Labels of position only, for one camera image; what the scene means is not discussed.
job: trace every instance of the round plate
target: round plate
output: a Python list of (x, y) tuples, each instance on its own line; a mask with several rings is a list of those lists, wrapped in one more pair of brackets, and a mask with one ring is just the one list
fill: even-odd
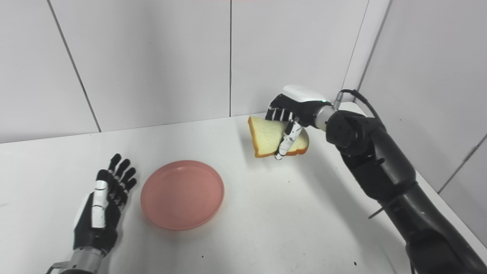
[(217, 213), (225, 189), (218, 172), (207, 164), (183, 160), (156, 170), (142, 188), (146, 216), (170, 230), (186, 230), (208, 222)]

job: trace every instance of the black cable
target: black cable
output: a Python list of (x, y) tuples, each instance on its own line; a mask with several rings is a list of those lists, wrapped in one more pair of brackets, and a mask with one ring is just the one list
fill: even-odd
[(54, 270), (54, 267), (50, 267), (50, 268), (47, 270), (46, 274), (51, 274), (51, 272), (52, 272), (53, 270)]
[(351, 95), (355, 96), (359, 101), (361, 101), (362, 103), (364, 103), (367, 108), (372, 112), (373, 116), (375, 118), (377, 118), (380, 122), (382, 122), (382, 120), (380, 119), (379, 117), (379, 114), (377, 114), (377, 111), (375, 111), (374, 107), (369, 103), (369, 101), (362, 95), (360, 94), (357, 90), (351, 90), (351, 89), (344, 89), (344, 90), (341, 90), (340, 92), (343, 92), (343, 93), (350, 93)]

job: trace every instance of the white bread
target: white bread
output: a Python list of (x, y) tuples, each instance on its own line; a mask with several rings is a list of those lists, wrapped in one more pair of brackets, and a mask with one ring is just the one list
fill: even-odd
[[(286, 129), (287, 122), (268, 121), (259, 117), (250, 116), (248, 118), (252, 143), (254, 144), (255, 157), (262, 158), (274, 155)], [(304, 154), (308, 150), (309, 137), (305, 129), (301, 130), (300, 135), (293, 143), (286, 156)]]

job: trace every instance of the robotic hand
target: robotic hand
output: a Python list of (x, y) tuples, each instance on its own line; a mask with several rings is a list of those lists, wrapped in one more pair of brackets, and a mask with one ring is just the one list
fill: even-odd
[[(339, 110), (344, 93), (362, 101), (374, 117)], [(483, 261), (419, 187), (413, 166), (363, 95), (342, 90), (332, 105), (301, 86), (286, 86), (265, 118), (288, 121), (276, 159), (286, 154), (302, 127), (326, 132), (365, 194), (381, 205), (370, 218), (386, 212), (420, 274), (487, 274)]]
[(114, 247), (118, 221), (129, 191), (137, 183), (133, 178), (135, 168), (125, 171), (130, 161), (125, 159), (118, 165), (121, 159), (120, 154), (115, 154), (108, 169), (100, 170), (96, 176), (95, 189), (89, 194), (75, 227), (71, 260), (53, 264), (47, 274), (53, 269), (61, 269), (61, 274), (95, 274), (103, 257)]

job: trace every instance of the white table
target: white table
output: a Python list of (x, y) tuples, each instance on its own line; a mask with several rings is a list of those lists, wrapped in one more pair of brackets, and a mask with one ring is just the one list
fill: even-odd
[[(360, 111), (353, 103), (342, 108)], [(140, 183), (100, 273), (410, 273), (404, 242), (365, 196), (325, 134), (308, 129), (301, 156), (254, 158), (248, 116), (0, 145), (2, 273), (40, 274), (68, 260), (73, 222), (99, 169), (115, 153)], [(181, 159), (205, 162), (225, 183), (216, 216), (185, 232), (150, 224), (140, 207), (145, 180)], [(482, 258), (487, 250), (418, 177), (435, 205)]]

